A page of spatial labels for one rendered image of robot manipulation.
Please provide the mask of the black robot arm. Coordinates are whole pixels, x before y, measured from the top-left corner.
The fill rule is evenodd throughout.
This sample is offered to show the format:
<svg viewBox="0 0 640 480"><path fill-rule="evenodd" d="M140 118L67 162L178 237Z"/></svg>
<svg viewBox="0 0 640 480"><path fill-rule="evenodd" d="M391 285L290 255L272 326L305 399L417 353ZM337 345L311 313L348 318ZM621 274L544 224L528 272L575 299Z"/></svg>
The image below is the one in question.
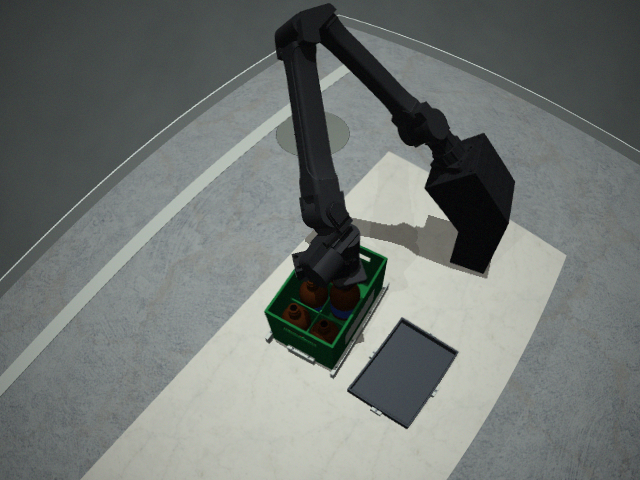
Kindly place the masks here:
<svg viewBox="0 0 640 480"><path fill-rule="evenodd" d="M439 109L420 103L399 84L344 27L336 10L327 3L301 11L275 32L295 132L302 219L317 233L306 251L292 254L294 270L299 281L310 280L321 288L349 277L350 263L344 261L359 254L360 231L351 224L332 161L316 44L326 47L385 105L406 145L416 148L426 142L432 150L433 170L461 173L477 152L473 144L454 137Z"/></svg>

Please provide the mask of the green crate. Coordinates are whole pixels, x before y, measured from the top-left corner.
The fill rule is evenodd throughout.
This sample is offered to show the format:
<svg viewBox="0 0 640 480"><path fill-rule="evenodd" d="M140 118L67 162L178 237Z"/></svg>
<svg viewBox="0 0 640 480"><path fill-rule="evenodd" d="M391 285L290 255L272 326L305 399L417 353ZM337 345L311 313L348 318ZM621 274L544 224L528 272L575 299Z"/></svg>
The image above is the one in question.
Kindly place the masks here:
<svg viewBox="0 0 640 480"><path fill-rule="evenodd" d="M279 342L287 346L289 344L295 347L296 349L315 358L316 362L332 370L336 365L336 363L338 362L341 355L343 354L343 352L345 351L349 342L353 338L357 329L361 325L362 321L364 320L369 309L373 305L374 301L376 300L378 294L380 293L383 287L383 281L384 281L386 264L387 264L388 258L368 248L365 248L361 245L360 245L360 254L370 258L370 262L360 258L367 275L367 281L366 283L363 283L360 285L357 284L360 287L361 299L359 300L358 304L354 308L353 312L351 313L347 321L338 320L331 313L330 297L329 297L330 289L333 285L333 283L331 282L327 286L328 300L326 301L326 303L324 304L320 312L302 304L300 302L299 289L301 284L304 281L301 281L301 280L298 281L298 279L296 278L295 271L293 270L290 276L287 278L285 283L282 285L280 290L277 292L275 297L272 299L272 301L264 311L274 339L278 340ZM291 303L296 303L306 308L307 311L309 312L312 324L310 325L307 331L304 331L281 318L282 313L286 308L288 308L289 304ZM312 326L323 318L334 322L339 328L340 332L336 337L336 339L334 340L334 342L332 343L332 345L310 334L310 330ZM332 318L335 319L336 321L333 320ZM303 336L303 338L284 327Z"/></svg>

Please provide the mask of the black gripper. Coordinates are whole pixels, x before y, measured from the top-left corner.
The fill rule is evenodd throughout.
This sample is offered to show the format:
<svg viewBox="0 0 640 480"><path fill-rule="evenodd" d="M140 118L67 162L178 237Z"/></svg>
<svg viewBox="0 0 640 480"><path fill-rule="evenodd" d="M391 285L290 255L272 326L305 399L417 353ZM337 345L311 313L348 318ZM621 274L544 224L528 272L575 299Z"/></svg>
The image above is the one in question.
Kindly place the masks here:
<svg viewBox="0 0 640 480"><path fill-rule="evenodd" d="M359 251L360 254L360 251ZM367 281L367 276L365 270L363 268L361 259L359 259L359 254L352 260L344 261L345 263L350 263L350 275L349 277L332 280L334 287L338 290L342 289L343 291L350 290L355 285L353 284L363 284ZM351 285L351 286L349 286ZM347 286L347 287L346 287ZM346 288L346 289L344 289Z"/></svg>

